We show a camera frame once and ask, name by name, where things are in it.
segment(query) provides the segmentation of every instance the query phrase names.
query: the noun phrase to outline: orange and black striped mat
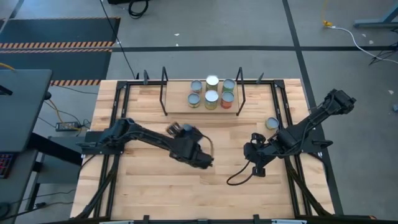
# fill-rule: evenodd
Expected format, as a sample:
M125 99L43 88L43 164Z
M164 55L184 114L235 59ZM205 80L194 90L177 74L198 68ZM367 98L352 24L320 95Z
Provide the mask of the orange and black striped mat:
M117 32L120 18L110 21ZM51 85L99 85L115 40L103 17L10 19L0 33L0 62L16 69L51 69Z
M120 18L109 18L115 31ZM0 49L111 47L116 40L102 17L10 19L0 33Z
M51 69L51 85L58 86L99 85L110 58L110 49L0 50L0 62L14 68Z

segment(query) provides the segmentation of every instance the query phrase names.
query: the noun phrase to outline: concrete floor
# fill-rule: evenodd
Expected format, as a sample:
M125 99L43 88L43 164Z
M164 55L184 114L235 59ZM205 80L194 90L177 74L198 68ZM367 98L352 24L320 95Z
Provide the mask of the concrete floor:
M381 17L395 2L330 1L325 17L336 26L352 30L360 45L390 45L397 41L398 34L389 29L354 29L352 23L355 19ZM17 0L1 1L0 18L8 18L16 4ZM122 18L119 38L124 47L293 46L282 1L152 0L147 14L139 20L128 16L123 9L126 4L104 4L109 16ZM289 0L289 4L301 46L353 45L347 33L322 29L322 1ZM97 0L25 0L16 18L89 16L104 16ZM343 89L358 100L352 113L330 118L323 125L326 138L335 142L329 152L344 213L398 220L395 212L398 207L398 115L391 110L392 104L398 103L398 65L379 62L368 66L371 58L362 52L304 52L303 56L317 103L332 88ZM239 66L247 78L257 78L262 72L264 78L302 77L294 51L129 52L127 58L136 73L146 69L151 78L160 77L162 66L167 67L169 78L205 78L209 73L226 78L236 75ZM112 53L107 79L131 77L122 53ZM74 88L98 91L97 86ZM94 95L59 87L51 87L50 91L60 110L73 113L80 121L91 118ZM40 117L52 124L57 122L55 113L46 105ZM73 134L56 133L42 121L37 122L34 131L43 136ZM74 187L50 185L40 194L67 192ZM20 217L17 222L49 222L47 216L52 217L51 221L64 220L69 216L70 207L50 207Z

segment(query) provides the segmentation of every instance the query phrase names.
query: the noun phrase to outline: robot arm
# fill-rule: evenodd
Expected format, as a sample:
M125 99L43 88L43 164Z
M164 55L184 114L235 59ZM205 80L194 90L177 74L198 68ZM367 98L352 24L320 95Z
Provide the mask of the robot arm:
M251 142L244 145L245 158L256 165L253 167L252 174L265 177L264 166L276 157L283 158L300 153L303 145L318 144L321 148L324 148L333 144L331 141L314 141L307 137L315 126L329 116L348 114L353 110L355 101L343 90L332 90L325 97L321 106L312 114L296 125L279 130L268 139L268 143L265 143L266 138L263 135L253 133Z
M192 167L207 169L212 166L212 156L204 153L198 143L203 135L197 128L187 124L182 128L178 123L174 123L167 132L174 138L143 128L131 118L123 118L117 120L112 128L105 129L99 141L92 146L98 149L104 147L116 149L124 147L129 141L139 140L168 150L171 158Z

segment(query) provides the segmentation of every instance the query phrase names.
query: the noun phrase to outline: wooden table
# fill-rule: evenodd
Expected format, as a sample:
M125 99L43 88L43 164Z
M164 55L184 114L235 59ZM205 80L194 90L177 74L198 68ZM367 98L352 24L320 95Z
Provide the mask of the wooden table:
M101 82L91 130L108 128L116 82ZM301 82L299 79L286 79L285 85L293 122L298 123L308 115ZM172 113L164 116L159 103L160 86L132 86L127 117L145 128L164 134L165 128L173 121L192 124L213 140L215 161L209 169L195 169L169 158L165 150L139 141L129 142L119 164L112 220L142 220L143 215L150 215L151 220L251 219L254 214L259 214L261 218L293 218L282 159L275 159L266 166L265 178L253 177L236 187L226 184L226 179L246 164L243 145L250 140L251 134L259 132L269 137L274 133L264 125L268 117L275 117L271 88L269 85L245 85L245 88L246 104L239 116ZM208 141L201 140L200 144L209 153ZM301 155L301 159L308 188L332 213L333 206L321 162L306 154ZM102 161L103 156L96 156L81 171L72 217L83 210L96 192ZM251 166L234 181L242 181L250 172ZM303 214L301 193L297 192ZM107 198L105 192L102 215Z

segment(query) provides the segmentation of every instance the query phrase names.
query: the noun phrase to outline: tin can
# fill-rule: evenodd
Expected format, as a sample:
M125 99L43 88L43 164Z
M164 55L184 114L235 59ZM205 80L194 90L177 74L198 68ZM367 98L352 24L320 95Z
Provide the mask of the tin can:
M266 126L268 130L274 130L277 129L279 127L279 121L276 118L268 118L266 121Z
M218 80L217 76L215 76L215 75L207 76L206 91L209 91L209 90L217 91L218 90L218 82L219 82L219 80Z
M217 108L218 93L215 90L209 90L205 95L205 106L209 110Z
M233 92L234 88L235 88L235 81L234 80L229 79L229 78L224 80L224 82L223 82L223 93L225 91Z
M197 108L200 105L200 96L197 93L191 93L188 95L188 104L192 108Z
M193 93L201 93L201 81L199 80L194 80L191 82L191 91Z
M221 106L224 109L230 109L234 101L234 94L231 91L225 91L221 96Z

